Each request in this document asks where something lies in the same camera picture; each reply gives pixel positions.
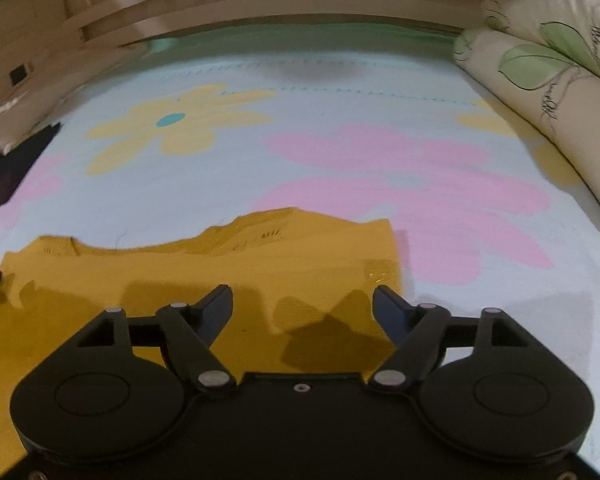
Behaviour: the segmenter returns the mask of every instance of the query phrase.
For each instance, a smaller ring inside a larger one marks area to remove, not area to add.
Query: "dark cloth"
[[[7,155],[0,155],[0,206],[11,199],[60,127],[60,123],[47,126],[16,146]]]

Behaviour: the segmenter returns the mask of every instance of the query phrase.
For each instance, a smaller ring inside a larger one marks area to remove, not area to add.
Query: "yellow flower print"
[[[506,104],[497,99],[474,101],[480,113],[460,114],[461,126],[507,137],[537,137],[540,133]]]
[[[275,94],[273,90],[247,90],[219,94],[225,85],[192,88],[174,98],[154,99],[130,108],[119,119],[89,130],[88,139],[121,137],[98,155],[87,169],[90,176],[109,173],[132,160],[157,137],[165,155],[193,155],[209,150],[216,128],[268,123],[268,115],[236,110]]]
[[[458,124],[492,134],[519,137],[525,141],[536,165],[551,183],[557,187],[582,183],[581,177],[560,151],[506,104],[497,99],[479,100],[474,104],[484,111],[458,115]]]

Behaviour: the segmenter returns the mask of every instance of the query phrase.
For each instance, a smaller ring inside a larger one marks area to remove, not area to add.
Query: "pink flower print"
[[[40,157],[18,186],[11,199],[0,206],[0,230],[16,227],[27,202],[44,198],[56,192],[61,179],[54,170],[66,160],[65,155]]]
[[[469,284],[480,275],[481,251],[539,269],[553,267],[535,240],[497,213],[533,215],[548,209],[549,197],[529,183],[481,170],[491,157],[481,148],[361,126],[330,136],[280,134],[269,146],[299,164],[352,176],[289,182],[264,196],[256,209],[298,206],[355,220],[392,206],[400,257],[416,280]],[[395,173],[413,174],[422,186],[392,185],[387,177]]]

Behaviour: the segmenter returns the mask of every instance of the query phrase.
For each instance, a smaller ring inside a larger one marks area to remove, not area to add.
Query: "yellow towel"
[[[0,473],[24,455],[8,411],[13,388],[108,306],[150,316],[231,286],[234,314],[212,351],[238,380],[246,371],[368,374],[393,351],[370,303],[378,285],[400,293],[387,220],[288,208],[132,250],[40,237],[0,268]],[[162,364],[158,349],[134,352]]]

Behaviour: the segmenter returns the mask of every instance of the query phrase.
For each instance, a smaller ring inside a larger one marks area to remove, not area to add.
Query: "rolled blanket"
[[[548,46],[600,78],[600,0],[485,0],[485,25]]]
[[[546,46],[466,30],[456,63],[542,131],[600,200],[600,78]]]

